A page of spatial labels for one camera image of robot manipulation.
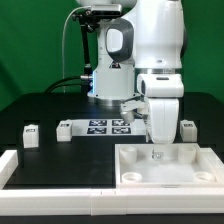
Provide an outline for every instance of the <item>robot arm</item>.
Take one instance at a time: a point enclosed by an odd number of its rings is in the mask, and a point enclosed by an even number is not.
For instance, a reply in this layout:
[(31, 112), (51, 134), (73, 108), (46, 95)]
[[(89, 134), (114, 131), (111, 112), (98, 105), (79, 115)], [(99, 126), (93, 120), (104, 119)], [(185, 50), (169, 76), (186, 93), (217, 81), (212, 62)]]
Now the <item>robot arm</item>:
[[(147, 137), (154, 143), (172, 143), (178, 120), (177, 98), (184, 93), (181, 75), (176, 73), (182, 67), (184, 42), (181, 1), (138, 0), (131, 12), (108, 29), (107, 41), (115, 36), (121, 37), (120, 48), (113, 49), (110, 43), (107, 50), (117, 61), (135, 62), (137, 89), (147, 105)], [(122, 116), (130, 116), (126, 108), (127, 103), (121, 105)]]

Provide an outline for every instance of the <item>white foam block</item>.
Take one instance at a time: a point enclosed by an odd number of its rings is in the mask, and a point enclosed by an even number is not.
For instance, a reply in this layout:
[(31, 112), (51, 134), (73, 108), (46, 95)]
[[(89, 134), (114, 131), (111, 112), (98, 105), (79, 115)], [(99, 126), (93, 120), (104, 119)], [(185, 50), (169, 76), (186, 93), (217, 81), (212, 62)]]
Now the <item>white foam block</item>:
[(3, 189), (16, 167), (18, 156), (16, 150), (7, 150), (0, 158), (0, 189)]

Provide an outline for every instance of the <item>black label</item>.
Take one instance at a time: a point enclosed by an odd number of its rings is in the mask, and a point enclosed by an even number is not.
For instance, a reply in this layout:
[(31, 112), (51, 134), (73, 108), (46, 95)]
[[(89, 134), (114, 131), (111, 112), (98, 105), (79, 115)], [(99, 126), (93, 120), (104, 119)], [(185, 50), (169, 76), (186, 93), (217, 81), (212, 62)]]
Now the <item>black label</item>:
[(193, 127), (193, 124), (184, 124), (184, 127), (186, 127), (186, 128), (192, 128)]
[(125, 124), (123, 120), (112, 120), (112, 126), (130, 126)]
[(88, 128), (88, 135), (103, 135), (107, 133), (106, 128)]
[(112, 64), (110, 65), (110, 68), (120, 69), (121, 66), (119, 63), (113, 61)]
[(131, 128), (112, 128), (112, 134), (114, 135), (130, 135)]
[(107, 120), (91, 120), (89, 126), (107, 126)]
[(61, 124), (60, 127), (66, 128), (69, 127), (69, 124)]
[(35, 132), (35, 129), (27, 129), (26, 132)]

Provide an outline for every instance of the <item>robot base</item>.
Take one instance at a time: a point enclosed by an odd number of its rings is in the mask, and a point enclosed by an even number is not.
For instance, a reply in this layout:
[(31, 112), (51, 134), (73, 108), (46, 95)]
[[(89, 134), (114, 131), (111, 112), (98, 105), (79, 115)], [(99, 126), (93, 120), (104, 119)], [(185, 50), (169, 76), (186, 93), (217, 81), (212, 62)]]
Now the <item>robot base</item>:
[(128, 98), (128, 99), (104, 99), (97, 97), (94, 94), (88, 93), (88, 101), (90, 103), (102, 105), (102, 106), (108, 106), (108, 107), (118, 107), (121, 105), (121, 103), (124, 103), (127, 100), (139, 100), (140, 94), (136, 93), (135, 96)]

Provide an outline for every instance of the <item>cable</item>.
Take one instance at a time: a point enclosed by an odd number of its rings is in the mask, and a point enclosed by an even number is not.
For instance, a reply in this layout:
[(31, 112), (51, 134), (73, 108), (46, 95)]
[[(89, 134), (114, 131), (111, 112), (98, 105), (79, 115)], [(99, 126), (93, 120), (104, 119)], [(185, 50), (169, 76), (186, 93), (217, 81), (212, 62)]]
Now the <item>cable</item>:
[(60, 83), (67, 82), (67, 81), (71, 81), (71, 80), (77, 80), (77, 79), (80, 79), (80, 77), (78, 77), (78, 76), (71, 76), (71, 77), (68, 77), (68, 78), (64, 78), (64, 79), (58, 80), (58, 81), (54, 82), (52, 85), (50, 85), (50, 86), (44, 91), (44, 93), (49, 93), (49, 91), (50, 91), (52, 88), (54, 88), (55, 86), (57, 86), (57, 85), (60, 84)]
[(78, 10), (81, 9), (89, 9), (91, 6), (84, 6), (84, 7), (78, 7), (76, 9), (73, 9), (70, 14), (68, 15), (67, 19), (65, 20), (64, 28), (63, 28), (63, 36), (62, 36), (62, 78), (65, 78), (65, 34), (67, 29), (68, 20), (72, 16), (73, 13), (75, 13)]
[(59, 87), (65, 87), (65, 86), (80, 86), (81, 85), (81, 83), (73, 83), (73, 84), (60, 84), (60, 85), (57, 85), (57, 86), (54, 86), (54, 87), (52, 87), (51, 89), (49, 89), (47, 92), (45, 92), (45, 93), (51, 93), (54, 89), (57, 89), (57, 88), (59, 88)]

